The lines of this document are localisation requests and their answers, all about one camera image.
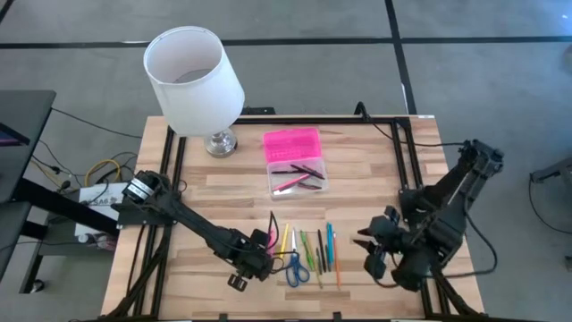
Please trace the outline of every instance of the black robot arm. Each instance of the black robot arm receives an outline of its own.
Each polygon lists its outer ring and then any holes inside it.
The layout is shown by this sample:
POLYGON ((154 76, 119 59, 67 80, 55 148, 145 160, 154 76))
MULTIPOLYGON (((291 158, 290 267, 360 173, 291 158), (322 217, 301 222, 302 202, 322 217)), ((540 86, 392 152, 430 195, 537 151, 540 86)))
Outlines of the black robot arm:
POLYGON ((387 216, 372 218, 369 227, 358 232, 375 238, 376 242, 355 241, 369 253, 365 269, 374 279, 385 273, 386 253, 403 255, 391 275, 407 290, 418 291, 430 273, 442 276, 439 272, 463 242, 468 210, 484 183, 502 169, 502 152, 478 140, 465 141, 459 152, 457 165, 435 185, 400 191, 408 230, 398 227, 400 215, 395 208, 387 207, 387 216))
POLYGON ((125 201, 114 205, 121 211, 138 208, 155 216, 177 221, 205 239, 214 254, 237 268, 228 285, 244 291, 253 276, 264 281, 271 273, 273 259, 266 253, 268 234, 255 229, 250 237, 236 230, 213 225, 181 202, 181 194, 171 187, 169 179, 153 171, 139 171, 123 190, 125 201))

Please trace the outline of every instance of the glass lamp base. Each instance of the glass lamp base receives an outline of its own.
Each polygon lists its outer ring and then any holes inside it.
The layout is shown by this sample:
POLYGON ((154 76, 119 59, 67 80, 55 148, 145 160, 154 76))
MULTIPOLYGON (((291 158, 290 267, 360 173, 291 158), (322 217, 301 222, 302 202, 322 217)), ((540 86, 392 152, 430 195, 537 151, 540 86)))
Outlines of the glass lamp base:
POLYGON ((238 147, 238 141, 231 129, 226 129, 205 138, 205 148, 213 157, 228 157, 238 147))

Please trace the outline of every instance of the scissors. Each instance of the scissors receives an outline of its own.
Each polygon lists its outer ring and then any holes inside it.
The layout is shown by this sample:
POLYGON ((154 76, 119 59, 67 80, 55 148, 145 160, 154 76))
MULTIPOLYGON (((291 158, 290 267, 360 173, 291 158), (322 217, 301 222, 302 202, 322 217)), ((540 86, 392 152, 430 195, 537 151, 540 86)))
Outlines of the scissors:
MULTIPOLYGON (((292 251, 296 251, 296 230, 292 228, 292 251)), ((286 269, 286 281, 291 287, 298 287, 298 285, 307 282, 310 279, 310 272, 302 266, 300 258, 297 253, 290 256, 290 263, 286 269)))

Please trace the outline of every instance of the pink marker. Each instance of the pink marker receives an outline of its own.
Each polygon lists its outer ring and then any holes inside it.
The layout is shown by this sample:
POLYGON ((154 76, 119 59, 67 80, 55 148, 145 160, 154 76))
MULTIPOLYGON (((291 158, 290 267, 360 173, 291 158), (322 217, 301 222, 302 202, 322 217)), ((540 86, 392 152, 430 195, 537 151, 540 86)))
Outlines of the pink marker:
POLYGON ((274 255, 274 246, 276 246, 275 243, 276 243, 276 231, 274 230, 274 228, 272 228, 270 230, 270 241, 269 241, 268 246, 270 246, 272 244, 274 244, 274 245, 273 245, 273 247, 269 247, 266 250, 266 253, 270 256, 274 255))
POLYGON ((302 175, 302 176, 299 177, 299 178, 296 178, 296 179, 294 179, 294 180, 290 180, 290 181, 288 181, 288 182, 286 182, 286 183, 283 183, 283 184, 279 185, 278 187, 276 187, 276 188, 274 189, 274 191, 285 191, 286 189, 295 186, 298 182, 302 182, 302 181, 306 180, 306 179, 309 178, 309 177, 310 177, 310 174, 304 174, 304 175, 302 175))

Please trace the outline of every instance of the pink plastic box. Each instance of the pink plastic box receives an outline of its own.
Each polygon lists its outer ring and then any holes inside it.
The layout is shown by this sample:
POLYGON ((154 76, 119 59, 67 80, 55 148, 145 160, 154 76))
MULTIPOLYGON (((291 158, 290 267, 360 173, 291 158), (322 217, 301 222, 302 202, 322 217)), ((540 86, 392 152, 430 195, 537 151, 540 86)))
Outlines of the pink plastic box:
POLYGON ((318 129, 303 128, 265 133, 268 187, 273 198, 325 191, 328 178, 318 129), (293 167, 315 170, 308 175, 293 167))

